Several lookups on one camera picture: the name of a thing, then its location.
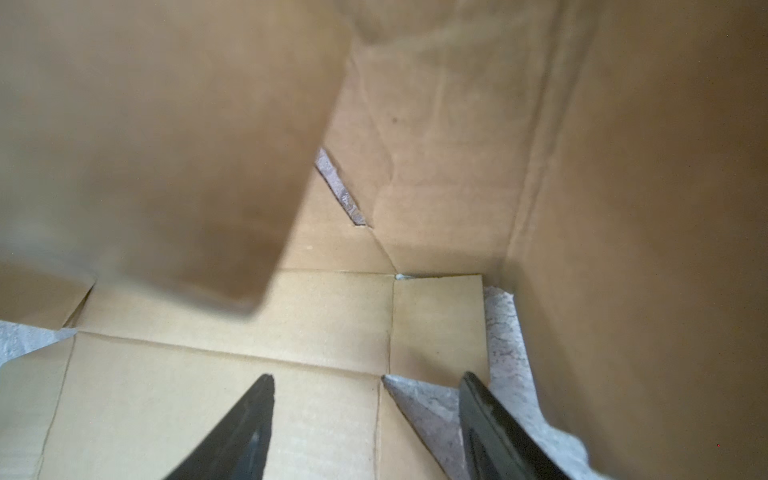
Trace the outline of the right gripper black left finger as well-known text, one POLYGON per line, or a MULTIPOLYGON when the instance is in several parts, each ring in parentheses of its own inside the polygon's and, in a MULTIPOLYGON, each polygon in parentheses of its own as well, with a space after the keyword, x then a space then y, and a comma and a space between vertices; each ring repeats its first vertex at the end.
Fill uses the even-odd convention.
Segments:
POLYGON ((262 479, 274 405, 274 377, 264 374, 166 479, 262 479))

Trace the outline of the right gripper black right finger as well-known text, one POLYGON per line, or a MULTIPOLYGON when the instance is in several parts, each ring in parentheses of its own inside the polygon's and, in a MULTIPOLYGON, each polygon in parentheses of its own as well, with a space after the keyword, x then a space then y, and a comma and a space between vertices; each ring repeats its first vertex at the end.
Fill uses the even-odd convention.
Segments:
POLYGON ((471 372, 459 384, 459 420, 472 479, 569 479, 471 372))

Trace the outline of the brown cardboard box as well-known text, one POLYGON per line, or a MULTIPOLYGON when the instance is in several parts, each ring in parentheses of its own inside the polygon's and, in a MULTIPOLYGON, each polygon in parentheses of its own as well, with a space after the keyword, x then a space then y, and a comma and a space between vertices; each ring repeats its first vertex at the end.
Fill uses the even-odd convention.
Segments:
POLYGON ((269 479, 447 473, 380 379, 572 478, 767 475, 763 1, 5 1, 5 479, 160 479, 262 374, 269 479))

